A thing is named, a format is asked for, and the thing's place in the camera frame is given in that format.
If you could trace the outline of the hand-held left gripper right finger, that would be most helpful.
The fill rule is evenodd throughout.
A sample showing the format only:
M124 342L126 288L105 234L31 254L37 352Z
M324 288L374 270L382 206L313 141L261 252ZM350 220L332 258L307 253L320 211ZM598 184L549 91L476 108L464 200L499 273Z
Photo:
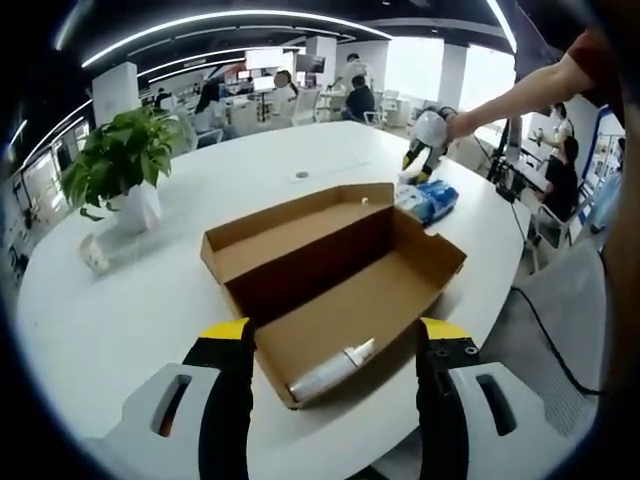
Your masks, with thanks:
M467 332L415 322L416 407L423 479L544 479L571 453L542 399L499 362L483 363Z

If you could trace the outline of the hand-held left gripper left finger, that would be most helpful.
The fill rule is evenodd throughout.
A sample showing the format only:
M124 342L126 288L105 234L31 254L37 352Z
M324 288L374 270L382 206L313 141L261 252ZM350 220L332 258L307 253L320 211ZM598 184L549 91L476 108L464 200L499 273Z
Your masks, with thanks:
M253 409L254 324L247 318L201 332L124 402L120 421L86 438L112 479L246 479Z

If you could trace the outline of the person's right hand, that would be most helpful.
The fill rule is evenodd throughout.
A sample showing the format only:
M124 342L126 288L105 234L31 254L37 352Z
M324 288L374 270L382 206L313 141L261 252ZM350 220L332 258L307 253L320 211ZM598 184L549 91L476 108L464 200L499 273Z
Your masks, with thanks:
M475 117L471 112L459 113L448 106L442 107L440 112L446 120L447 139L449 141L469 136L478 128Z

